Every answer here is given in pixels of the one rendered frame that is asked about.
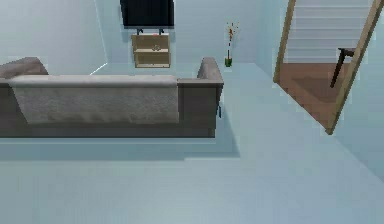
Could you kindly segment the grey sofa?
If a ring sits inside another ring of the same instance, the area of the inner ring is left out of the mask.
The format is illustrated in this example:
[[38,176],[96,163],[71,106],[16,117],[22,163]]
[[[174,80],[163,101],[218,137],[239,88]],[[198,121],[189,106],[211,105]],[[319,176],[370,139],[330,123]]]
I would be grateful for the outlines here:
[[0,65],[0,137],[213,138],[223,86],[210,57],[195,78],[51,75],[25,57]]

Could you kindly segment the house plant in green pot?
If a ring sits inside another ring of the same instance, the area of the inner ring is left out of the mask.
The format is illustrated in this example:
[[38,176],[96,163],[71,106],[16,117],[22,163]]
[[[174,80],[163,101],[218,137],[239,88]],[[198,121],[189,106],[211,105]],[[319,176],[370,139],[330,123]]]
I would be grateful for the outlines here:
[[239,23],[228,22],[227,23],[227,34],[228,34],[228,48],[227,55],[225,57],[225,66],[227,68],[232,66],[232,57],[231,57],[231,49],[232,49],[232,41],[234,39],[235,34],[238,32]]

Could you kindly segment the tan wooden shelf unit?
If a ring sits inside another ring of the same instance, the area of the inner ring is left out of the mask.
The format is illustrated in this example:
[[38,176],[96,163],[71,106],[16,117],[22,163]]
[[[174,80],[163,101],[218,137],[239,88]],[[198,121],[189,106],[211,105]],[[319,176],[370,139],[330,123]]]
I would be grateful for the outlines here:
[[136,68],[171,67],[170,36],[168,34],[133,34],[131,41]]

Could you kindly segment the black television set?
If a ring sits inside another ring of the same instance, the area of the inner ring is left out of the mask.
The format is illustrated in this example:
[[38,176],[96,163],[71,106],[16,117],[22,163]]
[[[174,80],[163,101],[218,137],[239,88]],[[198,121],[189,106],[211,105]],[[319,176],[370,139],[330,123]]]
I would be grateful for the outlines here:
[[125,29],[173,29],[173,0],[120,0]]

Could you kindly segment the tan wooden door frame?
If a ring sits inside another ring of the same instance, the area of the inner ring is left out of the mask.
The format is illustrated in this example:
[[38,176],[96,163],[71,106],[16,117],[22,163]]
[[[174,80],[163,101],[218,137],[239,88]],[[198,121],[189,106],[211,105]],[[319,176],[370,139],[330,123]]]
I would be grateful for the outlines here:
[[[288,0],[273,81],[331,135],[384,0]],[[333,88],[339,48],[354,48]]]

